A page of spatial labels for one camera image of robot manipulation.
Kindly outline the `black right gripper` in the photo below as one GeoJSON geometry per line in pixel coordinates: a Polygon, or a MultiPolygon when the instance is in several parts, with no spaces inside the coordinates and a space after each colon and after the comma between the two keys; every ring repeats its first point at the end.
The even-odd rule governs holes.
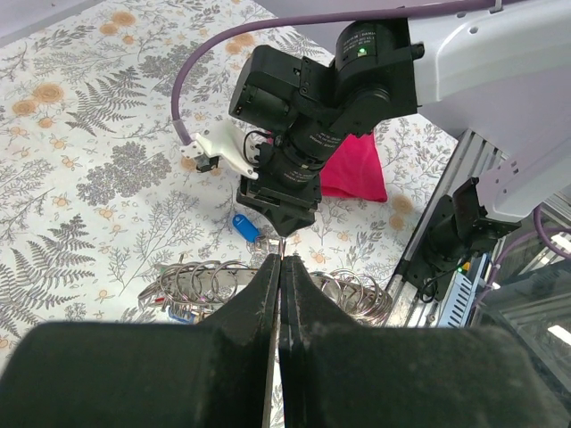
{"type": "Polygon", "coordinates": [[[312,226],[322,201],[319,177],[300,188],[287,188],[271,176],[260,174],[257,180],[240,176],[236,201],[260,213],[278,235],[292,235],[312,226]]]}

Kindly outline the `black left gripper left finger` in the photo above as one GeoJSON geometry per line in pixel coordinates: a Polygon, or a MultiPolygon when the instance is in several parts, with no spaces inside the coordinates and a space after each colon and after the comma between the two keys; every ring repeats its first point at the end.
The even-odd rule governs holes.
{"type": "MultiPolygon", "coordinates": [[[[280,265],[270,255],[261,271],[280,274],[280,265]]],[[[2,374],[1,424],[266,427],[277,288],[232,300],[197,325],[39,325],[2,374]]]]}

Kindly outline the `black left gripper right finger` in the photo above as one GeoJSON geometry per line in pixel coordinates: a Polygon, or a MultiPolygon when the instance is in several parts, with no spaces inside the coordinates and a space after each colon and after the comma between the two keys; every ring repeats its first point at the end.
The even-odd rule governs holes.
{"type": "Polygon", "coordinates": [[[288,427],[567,427],[524,347],[494,326],[360,325],[280,267],[279,359],[288,427]]]}

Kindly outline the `large keyring with many rings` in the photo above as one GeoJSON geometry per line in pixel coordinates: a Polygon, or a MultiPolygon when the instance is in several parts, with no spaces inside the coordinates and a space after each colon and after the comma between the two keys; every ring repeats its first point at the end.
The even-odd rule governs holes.
{"type": "MultiPolygon", "coordinates": [[[[189,261],[157,264],[154,280],[137,295],[140,308],[155,308],[180,324],[196,325],[232,300],[260,297],[278,273],[265,274],[261,266],[238,259],[189,261]]],[[[349,268],[310,271],[309,287],[331,300],[357,323],[380,326],[388,318],[393,298],[373,276],[349,268]]]]}

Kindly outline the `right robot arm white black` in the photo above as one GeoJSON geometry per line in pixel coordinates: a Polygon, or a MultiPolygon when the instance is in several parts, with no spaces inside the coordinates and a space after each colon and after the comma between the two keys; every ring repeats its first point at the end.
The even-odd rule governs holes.
{"type": "Polygon", "coordinates": [[[229,112],[269,131],[272,142],[261,147],[236,199],[289,236],[314,223],[319,174],[346,137],[364,136],[385,119],[448,95],[569,61],[567,1],[527,1],[462,24],[402,12],[388,20],[353,18],[329,66],[258,46],[229,112]]]}

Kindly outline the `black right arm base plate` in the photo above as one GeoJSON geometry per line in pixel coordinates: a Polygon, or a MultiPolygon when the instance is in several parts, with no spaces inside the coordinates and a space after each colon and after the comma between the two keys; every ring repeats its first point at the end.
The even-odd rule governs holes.
{"type": "Polygon", "coordinates": [[[418,290],[424,303],[443,299],[452,273],[468,256],[467,246],[457,234],[452,198],[444,195],[438,201],[432,199],[429,207],[433,210],[423,215],[412,245],[396,270],[418,290]]]}

